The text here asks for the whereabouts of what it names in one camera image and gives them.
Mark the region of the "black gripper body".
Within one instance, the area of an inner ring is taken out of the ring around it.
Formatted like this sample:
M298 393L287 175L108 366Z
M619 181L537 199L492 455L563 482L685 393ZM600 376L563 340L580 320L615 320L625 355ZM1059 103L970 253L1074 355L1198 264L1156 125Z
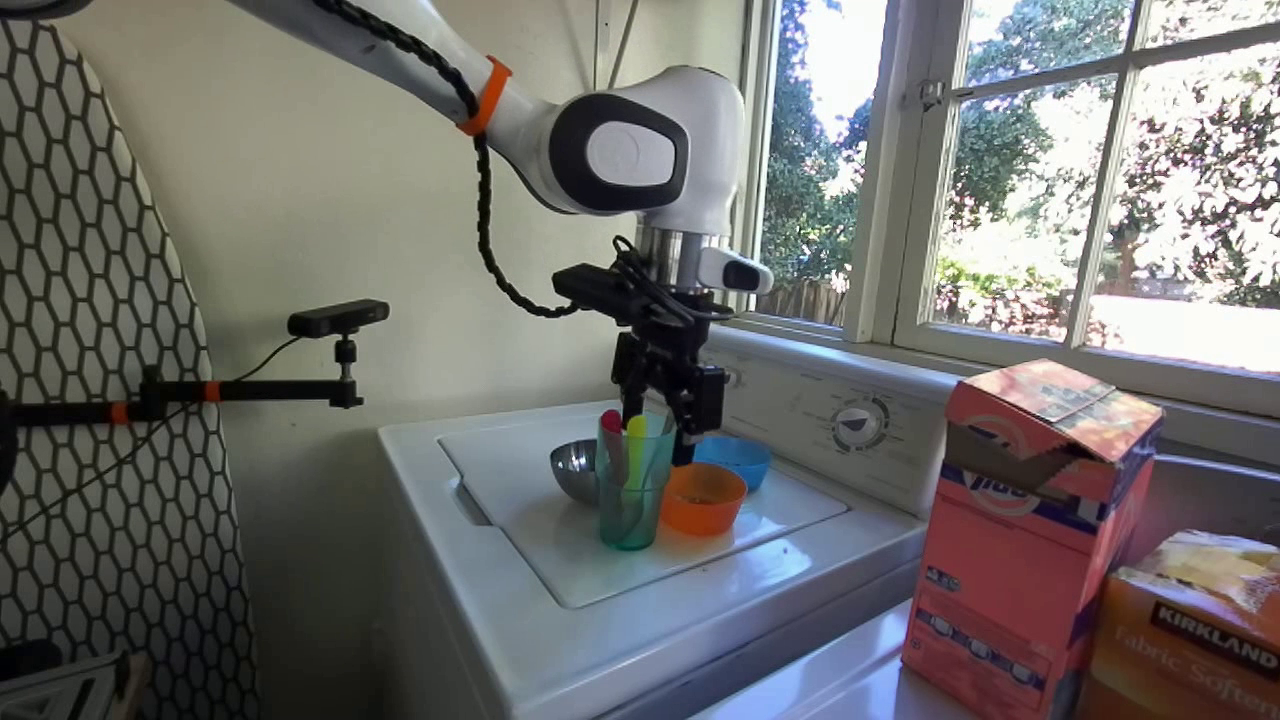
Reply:
M719 317L722 310L708 296L660 296L652 317L619 325L610 384L656 388L677 411L677 393L693 372L716 367L700 360L700 349L708 345L708 325Z

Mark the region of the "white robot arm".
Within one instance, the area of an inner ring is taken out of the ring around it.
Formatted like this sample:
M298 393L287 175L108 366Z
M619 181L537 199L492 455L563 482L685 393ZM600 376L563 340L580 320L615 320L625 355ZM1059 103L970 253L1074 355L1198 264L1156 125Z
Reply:
M716 67L671 65L640 83L544 100L472 47L434 0L233 0L253 21L313 43L450 121L477 149L477 243L492 282L532 317L600 313L619 325L610 384L625 416L660 397L671 461L722 425L729 372L700 360L719 317L716 293L767 293L761 259L722 247L742 163L742 97ZM551 276L556 303L532 303L495 268L486 240L492 159L561 218L640 221L610 240L609 268Z

